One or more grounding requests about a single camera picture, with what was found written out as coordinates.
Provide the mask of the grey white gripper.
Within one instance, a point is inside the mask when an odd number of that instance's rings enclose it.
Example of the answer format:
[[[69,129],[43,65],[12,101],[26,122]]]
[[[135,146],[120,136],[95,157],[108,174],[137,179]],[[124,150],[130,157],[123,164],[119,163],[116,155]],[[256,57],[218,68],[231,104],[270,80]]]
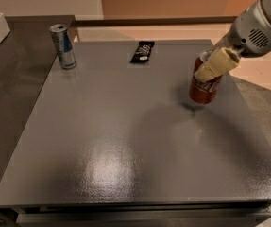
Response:
[[[232,23],[229,32],[216,43],[216,49],[194,73],[205,83],[218,78],[244,58],[261,57],[271,52],[271,0],[257,0]]]

